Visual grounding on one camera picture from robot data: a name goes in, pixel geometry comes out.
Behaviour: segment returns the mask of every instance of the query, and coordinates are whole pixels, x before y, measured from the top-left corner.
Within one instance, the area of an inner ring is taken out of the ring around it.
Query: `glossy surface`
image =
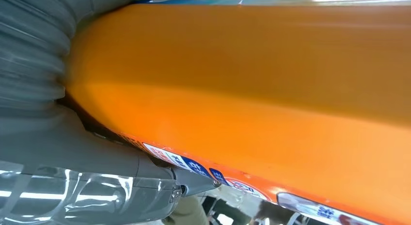
[[[410,13],[132,5],[80,34],[67,87],[112,130],[271,201],[410,224]]]
[[[181,196],[174,180],[79,173],[0,161],[0,223],[130,224],[162,219]]]

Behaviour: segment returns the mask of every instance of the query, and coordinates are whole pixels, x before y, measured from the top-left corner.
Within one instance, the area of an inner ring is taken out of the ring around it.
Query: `blue sticker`
[[[214,176],[214,178],[218,180],[221,184],[229,185],[220,171],[214,168],[210,168],[210,172]]]
[[[197,163],[196,161],[190,160],[189,158],[184,156],[182,156],[181,158],[183,158],[184,162],[193,172],[212,178],[211,175],[208,173],[207,169],[204,168],[201,164]]]

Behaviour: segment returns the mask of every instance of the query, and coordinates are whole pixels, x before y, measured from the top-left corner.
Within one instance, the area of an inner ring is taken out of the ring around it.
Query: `person's leg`
[[[163,219],[165,225],[208,225],[208,219],[197,196],[183,197],[170,216]]]

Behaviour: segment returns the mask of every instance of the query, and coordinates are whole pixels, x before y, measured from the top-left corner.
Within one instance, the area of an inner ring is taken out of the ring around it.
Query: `sticker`
[[[204,168],[201,164],[199,164],[196,161],[193,161],[187,157],[182,156],[184,162],[188,165],[190,170],[192,170],[195,173],[201,174],[203,176],[212,178],[211,175],[208,173],[207,169]]]
[[[289,193],[277,195],[278,205],[331,225],[377,225],[369,220]]]
[[[218,180],[221,184],[229,185],[220,171],[218,171],[214,168],[210,168],[210,172],[213,175],[213,177],[216,180]]]
[[[252,186],[247,185],[244,182],[241,182],[241,181],[236,180],[236,179],[228,178],[228,177],[225,178],[225,180],[227,181],[228,185],[231,186],[231,187],[234,187],[238,190],[249,193],[249,194],[251,194],[255,197],[259,197],[263,200],[268,200],[268,198],[264,194],[262,194],[260,191],[253,188]]]
[[[158,147],[149,145],[149,144],[145,144],[143,143],[143,145],[147,148],[147,150],[153,154],[154,156],[156,156],[159,159],[162,159],[168,163],[172,163],[180,168],[184,168],[187,170],[191,170],[186,163],[184,162],[184,160],[182,159],[181,156],[174,154],[172,152],[160,149]]]

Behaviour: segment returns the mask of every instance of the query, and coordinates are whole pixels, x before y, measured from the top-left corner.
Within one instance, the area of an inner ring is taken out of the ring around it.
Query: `white label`
[[[331,225],[377,225],[369,220],[307,200],[289,193],[279,193],[278,205]]]
[[[191,170],[187,166],[187,164],[184,162],[183,158],[181,158],[181,156],[174,154],[172,152],[160,149],[158,147],[152,146],[150,144],[143,143],[143,145],[147,148],[148,151],[151,152],[151,154],[153,154],[157,158],[162,159],[168,163],[172,163],[180,168]]]
[[[229,177],[226,177],[225,180],[227,181],[227,183],[228,183],[231,187],[234,187],[234,188],[236,188],[236,189],[238,189],[238,190],[241,190],[241,191],[243,191],[243,192],[249,193],[249,194],[251,194],[251,195],[253,195],[253,196],[259,197],[259,198],[261,198],[261,199],[263,199],[263,200],[267,200],[267,197],[266,197],[264,194],[262,194],[259,190],[253,188],[252,186],[250,186],[250,185],[248,185],[248,184],[246,184],[246,183],[244,183],[244,182],[241,182],[241,181],[239,181],[239,180],[236,180],[236,179],[233,179],[233,178],[229,178]]]

